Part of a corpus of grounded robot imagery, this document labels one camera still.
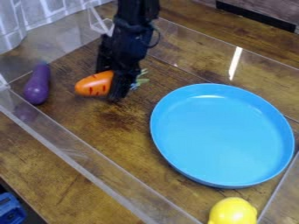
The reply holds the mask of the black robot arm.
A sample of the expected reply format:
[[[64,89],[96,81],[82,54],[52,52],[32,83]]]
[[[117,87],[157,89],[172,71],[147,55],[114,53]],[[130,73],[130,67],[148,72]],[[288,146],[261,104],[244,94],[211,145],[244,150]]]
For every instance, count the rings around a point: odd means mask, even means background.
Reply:
[[[96,72],[112,71],[112,84],[106,99],[117,102],[126,97],[136,77],[141,73],[140,60],[152,44],[153,32],[159,32],[152,21],[159,18],[159,0],[117,0],[113,16],[112,36],[102,35],[97,48]]]

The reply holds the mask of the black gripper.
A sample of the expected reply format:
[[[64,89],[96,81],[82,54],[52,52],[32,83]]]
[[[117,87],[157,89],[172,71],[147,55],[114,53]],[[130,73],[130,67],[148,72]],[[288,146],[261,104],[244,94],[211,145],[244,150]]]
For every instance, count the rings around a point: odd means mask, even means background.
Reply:
[[[126,97],[141,72],[143,43],[137,35],[104,35],[97,48],[96,73],[113,70],[106,99],[118,102]]]

